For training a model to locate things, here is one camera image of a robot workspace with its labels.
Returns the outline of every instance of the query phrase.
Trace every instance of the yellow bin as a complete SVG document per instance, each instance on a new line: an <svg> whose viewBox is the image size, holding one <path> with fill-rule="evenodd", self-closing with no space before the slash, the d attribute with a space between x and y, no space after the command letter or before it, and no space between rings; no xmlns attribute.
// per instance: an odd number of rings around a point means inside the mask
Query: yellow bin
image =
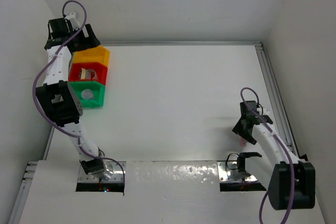
<svg viewBox="0 0 336 224"><path fill-rule="evenodd" d="M72 63L99 62L109 67L110 51L103 46L76 52Z"/></svg>

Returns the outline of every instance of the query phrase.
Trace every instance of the stacked bins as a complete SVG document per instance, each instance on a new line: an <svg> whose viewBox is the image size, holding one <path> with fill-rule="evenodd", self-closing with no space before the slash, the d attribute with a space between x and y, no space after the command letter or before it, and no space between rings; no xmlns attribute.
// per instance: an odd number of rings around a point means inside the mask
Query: stacked bins
<svg viewBox="0 0 336 224"><path fill-rule="evenodd" d="M76 52L69 82L84 108L104 105L110 51L103 46Z"/></svg>

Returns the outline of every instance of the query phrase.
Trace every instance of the white panel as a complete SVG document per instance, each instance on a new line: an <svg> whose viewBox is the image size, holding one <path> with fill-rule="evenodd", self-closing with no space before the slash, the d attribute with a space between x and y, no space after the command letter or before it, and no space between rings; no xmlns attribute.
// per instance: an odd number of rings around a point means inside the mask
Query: white panel
<svg viewBox="0 0 336 224"><path fill-rule="evenodd" d="M59 17L66 0L46 1ZM284 0L79 1L88 9L88 21L99 39L157 41L261 40Z"/></svg>
<svg viewBox="0 0 336 224"><path fill-rule="evenodd" d="M334 103L335 0L286 0L267 49L300 155L316 168L317 193L327 223L336 223Z"/></svg>
<svg viewBox="0 0 336 224"><path fill-rule="evenodd" d="M33 80L47 63L44 0L0 0L0 223L8 222L28 161L43 157L50 126L32 100Z"/></svg>
<svg viewBox="0 0 336 224"><path fill-rule="evenodd" d="M40 161L20 224L258 224L265 192L219 191L216 161L128 162L122 193L75 192L77 162ZM284 211L269 201L264 223L280 223ZM324 223L318 205L293 210L287 224Z"/></svg>
<svg viewBox="0 0 336 224"><path fill-rule="evenodd" d="M271 108L254 46L108 49L104 107L85 110L82 122L89 137L115 159L224 159L243 151L232 132L240 118L241 88L254 88L260 103ZM244 95L255 100L249 91ZM78 159L70 139L55 131L48 159L60 156Z"/></svg>

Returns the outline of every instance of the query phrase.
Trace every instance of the robotic arm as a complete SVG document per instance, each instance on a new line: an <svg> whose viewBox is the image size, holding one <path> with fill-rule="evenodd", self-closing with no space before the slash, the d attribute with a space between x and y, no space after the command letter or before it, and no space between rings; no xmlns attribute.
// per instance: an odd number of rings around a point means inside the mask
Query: robotic arm
<svg viewBox="0 0 336 224"><path fill-rule="evenodd" d="M248 106L272 129L270 133L263 121L255 116ZM285 150L289 153L295 171L295 194L292 209L308 209L315 205L315 169L295 156L275 131L268 115L260 114L260 105L255 101L240 103L241 117L233 132L252 144L260 144L269 163L257 152L240 153L237 159L238 172L253 174L267 188L268 198L275 210L286 209L290 195L290 165ZM280 140L283 146L274 139Z"/></svg>
<svg viewBox="0 0 336 224"><path fill-rule="evenodd" d="M72 12L64 18L49 20L49 35L45 49L48 53L48 62L51 62L54 56L57 58L47 69L43 85L36 88L36 97L45 115L52 122L73 136L80 137L80 145L77 137L70 137L70 139L79 153L79 159L85 173L104 178L106 168L103 160L93 158L101 156L102 153L96 144L87 137L86 130L80 120L83 114L81 102L68 82L68 69L72 53L97 47L100 42L95 37L91 26L86 24L88 37L85 37L81 30L66 46L62 47L62 44L80 28L77 18L78 14Z"/></svg>

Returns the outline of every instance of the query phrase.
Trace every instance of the white table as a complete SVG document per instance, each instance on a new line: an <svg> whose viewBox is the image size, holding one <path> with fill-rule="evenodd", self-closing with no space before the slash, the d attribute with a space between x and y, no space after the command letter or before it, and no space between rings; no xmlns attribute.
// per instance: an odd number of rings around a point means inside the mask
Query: white table
<svg viewBox="0 0 336 224"><path fill-rule="evenodd" d="M85 110L82 120L107 156L127 161L125 196L75 192L78 154L55 131L20 224L258 223L264 192L221 193L216 166L230 152L263 154L258 145L240 147L231 132L242 87L255 89L260 103L275 109L280 135L288 135L276 99L271 105L255 46L108 49L104 107ZM249 92L245 97L255 99ZM264 223L279 223L283 214L267 202ZM294 210L288 223L323 223L318 203Z"/></svg>

